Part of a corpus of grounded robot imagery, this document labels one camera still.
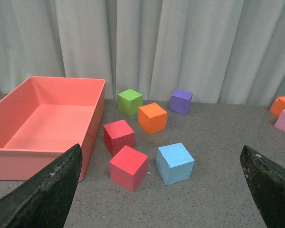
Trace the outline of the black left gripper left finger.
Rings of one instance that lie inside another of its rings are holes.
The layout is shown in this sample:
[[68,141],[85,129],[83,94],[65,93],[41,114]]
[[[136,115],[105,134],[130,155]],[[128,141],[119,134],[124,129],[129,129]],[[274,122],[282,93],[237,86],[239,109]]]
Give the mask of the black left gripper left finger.
[[62,228],[79,182],[82,149],[75,144],[0,199],[0,228]]

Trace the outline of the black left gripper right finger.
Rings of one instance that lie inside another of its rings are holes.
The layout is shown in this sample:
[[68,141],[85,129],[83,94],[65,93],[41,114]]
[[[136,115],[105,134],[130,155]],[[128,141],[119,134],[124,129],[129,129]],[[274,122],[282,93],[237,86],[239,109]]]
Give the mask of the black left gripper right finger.
[[268,228],[285,228],[285,168],[245,145],[240,163],[252,198]]

